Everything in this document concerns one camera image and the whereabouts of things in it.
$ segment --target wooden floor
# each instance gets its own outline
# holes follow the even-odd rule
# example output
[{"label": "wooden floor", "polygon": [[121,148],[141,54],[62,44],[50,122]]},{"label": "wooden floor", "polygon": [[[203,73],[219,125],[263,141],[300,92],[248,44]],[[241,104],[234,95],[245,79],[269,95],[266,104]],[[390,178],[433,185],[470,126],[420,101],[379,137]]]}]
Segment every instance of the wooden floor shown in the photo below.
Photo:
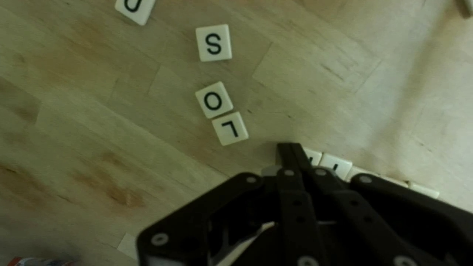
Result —
[{"label": "wooden floor", "polygon": [[[0,2],[0,264],[117,250],[302,143],[473,211],[473,21],[449,0]],[[201,64],[195,29],[229,24]],[[194,92],[222,80],[250,141],[220,147]]]}]

